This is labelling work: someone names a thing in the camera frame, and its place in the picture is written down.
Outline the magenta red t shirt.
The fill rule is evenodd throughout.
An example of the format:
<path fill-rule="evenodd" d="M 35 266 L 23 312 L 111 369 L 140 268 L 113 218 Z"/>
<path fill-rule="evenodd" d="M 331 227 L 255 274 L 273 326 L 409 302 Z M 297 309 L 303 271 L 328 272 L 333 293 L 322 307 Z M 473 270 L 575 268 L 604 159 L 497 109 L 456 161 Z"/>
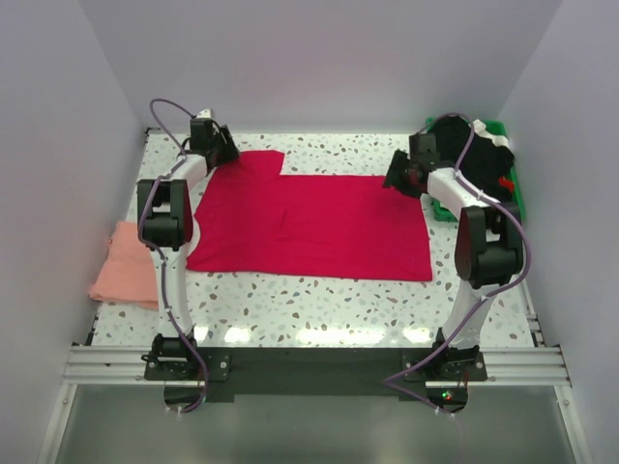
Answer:
<path fill-rule="evenodd" d="M 287 175 L 283 161 L 248 151 L 215 170 L 194 213 L 188 270 L 432 280 L 419 200 L 381 176 Z"/>

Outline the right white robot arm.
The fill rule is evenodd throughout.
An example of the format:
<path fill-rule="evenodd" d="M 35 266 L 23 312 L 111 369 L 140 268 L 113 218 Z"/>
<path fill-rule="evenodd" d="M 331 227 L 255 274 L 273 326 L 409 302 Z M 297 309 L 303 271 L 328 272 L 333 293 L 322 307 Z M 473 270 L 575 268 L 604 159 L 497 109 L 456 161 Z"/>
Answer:
<path fill-rule="evenodd" d="M 432 133 L 413 134 L 407 153 L 395 151 L 383 187 L 413 198 L 427 194 L 458 218 L 454 258 L 460 283 L 453 308 L 432 351 L 403 371 L 408 375 L 429 366 L 437 377 L 454 379 L 475 363 L 495 297 L 517 285 L 513 276 L 524 276 L 519 207 L 485 194 L 458 163 L 442 159 Z"/>

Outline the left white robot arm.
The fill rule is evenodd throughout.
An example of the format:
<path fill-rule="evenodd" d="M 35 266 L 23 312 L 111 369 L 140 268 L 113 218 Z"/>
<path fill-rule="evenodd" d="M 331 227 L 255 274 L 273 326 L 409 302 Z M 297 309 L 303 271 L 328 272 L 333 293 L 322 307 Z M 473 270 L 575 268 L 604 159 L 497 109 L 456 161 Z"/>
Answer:
<path fill-rule="evenodd" d="M 153 261 L 159 312 L 158 333 L 143 360 L 179 379 L 190 379 L 200 367 L 187 297 L 187 258 L 197 229 L 190 193 L 239 156 L 228 127 L 206 109 L 192 116 L 190 135 L 170 168 L 137 183 L 137 237 Z"/>

